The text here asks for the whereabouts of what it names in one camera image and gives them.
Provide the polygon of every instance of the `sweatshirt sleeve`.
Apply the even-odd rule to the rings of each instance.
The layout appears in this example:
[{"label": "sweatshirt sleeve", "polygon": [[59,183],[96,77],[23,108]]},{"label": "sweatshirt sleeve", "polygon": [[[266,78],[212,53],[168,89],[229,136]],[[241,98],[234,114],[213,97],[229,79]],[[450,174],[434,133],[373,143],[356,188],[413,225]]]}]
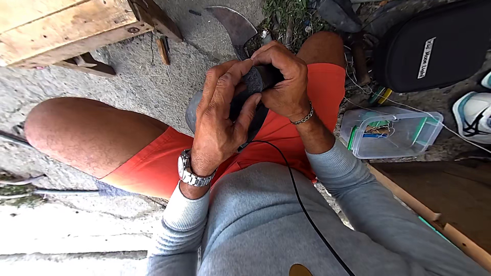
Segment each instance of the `sweatshirt sleeve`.
[{"label": "sweatshirt sleeve", "polygon": [[177,185],[147,253],[148,276],[196,275],[209,200],[210,191],[199,199],[189,199]]},{"label": "sweatshirt sleeve", "polygon": [[402,206],[340,141],[307,156],[356,231],[436,275],[490,275]]}]

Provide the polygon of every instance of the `black cable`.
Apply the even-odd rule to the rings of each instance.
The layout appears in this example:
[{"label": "black cable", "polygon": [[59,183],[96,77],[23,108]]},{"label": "black cable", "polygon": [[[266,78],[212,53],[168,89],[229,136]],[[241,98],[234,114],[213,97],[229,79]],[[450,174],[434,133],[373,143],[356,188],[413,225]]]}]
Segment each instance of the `black cable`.
[{"label": "black cable", "polygon": [[283,153],[281,152],[281,150],[277,146],[275,146],[275,145],[273,145],[273,144],[271,144],[270,142],[267,142],[267,141],[262,141],[262,140],[254,140],[254,141],[251,141],[251,143],[254,143],[254,142],[266,143],[266,144],[274,147],[281,154],[281,157],[283,157],[283,160],[285,161],[286,166],[288,167],[288,171],[290,172],[290,176],[292,177],[293,188],[295,188],[295,194],[297,195],[297,199],[299,200],[300,207],[302,207],[302,210],[305,213],[305,216],[307,217],[308,221],[310,222],[310,225],[312,225],[312,227],[314,228],[314,230],[317,232],[317,235],[319,235],[319,237],[324,242],[324,244],[326,245],[326,247],[329,249],[329,251],[331,251],[332,255],[334,255],[334,258],[336,258],[336,260],[344,268],[344,270],[348,273],[348,275],[355,276],[354,273],[351,271],[351,269],[346,265],[346,263],[336,253],[336,251],[334,251],[334,248],[332,248],[331,244],[329,244],[329,242],[326,240],[326,238],[319,231],[319,229],[315,225],[315,223],[312,220],[312,218],[310,218],[307,210],[305,209],[305,206],[302,203],[302,200],[300,199],[299,191],[298,191],[297,185],[295,183],[295,178],[293,178],[292,168],[290,168],[290,165],[288,164],[288,161],[286,160],[286,158],[283,155]]}]

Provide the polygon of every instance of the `silver wristwatch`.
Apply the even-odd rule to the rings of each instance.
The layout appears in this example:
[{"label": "silver wristwatch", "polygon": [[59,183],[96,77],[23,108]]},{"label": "silver wristwatch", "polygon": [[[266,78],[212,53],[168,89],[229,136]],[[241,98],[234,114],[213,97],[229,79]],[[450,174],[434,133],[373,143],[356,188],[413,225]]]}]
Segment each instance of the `silver wristwatch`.
[{"label": "silver wristwatch", "polygon": [[208,185],[215,176],[217,170],[215,170],[211,175],[205,177],[194,174],[191,171],[191,155],[189,155],[189,151],[190,149],[184,150],[177,159],[177,171],[181,181],[196,187]]}]

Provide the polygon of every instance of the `finger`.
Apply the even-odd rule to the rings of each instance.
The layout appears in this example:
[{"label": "finger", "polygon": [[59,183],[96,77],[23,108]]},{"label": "finger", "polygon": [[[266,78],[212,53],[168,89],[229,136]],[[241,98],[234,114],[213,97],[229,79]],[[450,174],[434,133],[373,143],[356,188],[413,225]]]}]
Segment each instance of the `finger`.
[{"label": "finger", "polygon": [[228,118],[230,113],[230,102],[234,97],[235,86],[240,82],[242,76],[249,72],[251,67],[252,61],[250,59],[237,62],[218,79],[210,104],[218,107],[225,118]]},{"label": "finger", "polygon": [[217,87],[217,82],[223,74],[225,74],[230,67],[239,62],[238,60],[229,60],[220,65],[213,66],[208,69],[206,72],[205,84],[203,85],[203,97],[198,106],[203,107],[203,105],[208,106],[213,94],[215,92],[215,88]]},{"label": "finger", "polygon": [[239,95],[242,91],[247,89],[247,85],[243,82],[240,82],[236,87],[234,91],[234,97]]},{"label": "finger", "polygon": [[255,93],[250,96],[242,106],[239,117],[235,120],[234,140],[239,143],[239,145],[243,144],[247,139],[247,130],[249,129],[252,118],[254,118],[256,106],[261,100],[261,96],[261,93]]},{"label": "finger", "polygon": [[283,46],[283,47],[284,47],[284,45],[283,45],[283,44],[281,44],[281,43],[279,43],[277,40],[273,40],[273,41],[271,41],[270,43],[268,43],[268,44],[264,45],[263,47],[261,47],[261,48],[257,49],[257,51],[255,51],[255,52],[252,54],[252,56],[250,57],[250,59],[253,59],[253,60],[254,60],[254,58],[255,58],[257,55],[259,55],[260,53],[262,53],[262,52],[266,51],[267,49],[271,48],[272,46],[280,46],[280,47],[281,47],[281,46]]},{"label": "finger", "polygon": [[271,46],[258,54],[252,62],[254,65],[272,64],[280,70],[286,80],[296,76],[302,65],[290,51],[283,51],[279,46]]}]

